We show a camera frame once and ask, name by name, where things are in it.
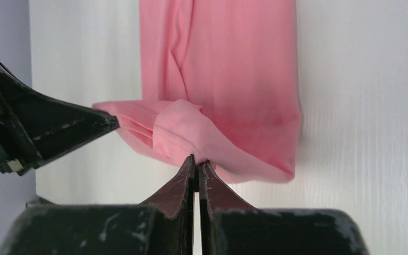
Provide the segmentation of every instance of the pink garment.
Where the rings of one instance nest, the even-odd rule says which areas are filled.
[[[142,100],[116,115],[138,153],[210,160],[226,182],[294,177],[295,0],[140,0]]]

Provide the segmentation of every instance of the white wall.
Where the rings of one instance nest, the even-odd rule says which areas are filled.
[[[33,86],[83,105],[140,97],[138,1],[31,0]],[[408,254],[408,1],[298,0],[296,179],[234,189],[258,207],[329,207],[372,254]],[[136,203],[175,173],[116,133],[37,172],[60,203]]]
[[[0,0],[0,61],[25,84],[30,79],[29,1]],[[27,201],[35,196],[35,173],[0,173],[0,244]]]

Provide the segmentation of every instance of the white backdrop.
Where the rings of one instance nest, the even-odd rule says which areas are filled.
[[[258,207],[338,208],[372,254],[408,254],[408,1],[297,0],[302,141],[290,184],[234,190]],[[90,106],[140,98],[137,0],[31,0],[33,87]],[[137,203],[175,167],[116,133],[37,171],[58,203]]]

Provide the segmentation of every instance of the black plastic part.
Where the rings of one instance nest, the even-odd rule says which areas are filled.
[[[202,254],[368,254],[356,224],[326,209],[257,209],[188,157],[137,206],[47,206],[36,199],[13,224],[0,255],[193,253],[199,192]]]
[[[0,63],[0,171],[24,174],[119,127],[115,116],[47,97]]]
[[[203,255],[368,254],[344,212],[260,210],[232,191],[209,163],[198,165],[198,172]]]
[[[194,161],[141,204],[29,203],[12,225],[0,255],[186,254],[193,252]]]
[[[145,206],[35,206],[13,223],[0,255],[150,254],[159,211]]]

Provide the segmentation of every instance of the scratched black surface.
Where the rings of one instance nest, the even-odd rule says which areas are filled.
[[[147,254],[153,206],[36,206],[15,221],[0,254]]]
[[[356,224],[337,210],[217,211],[211,231],[210,254],[368,254]]]

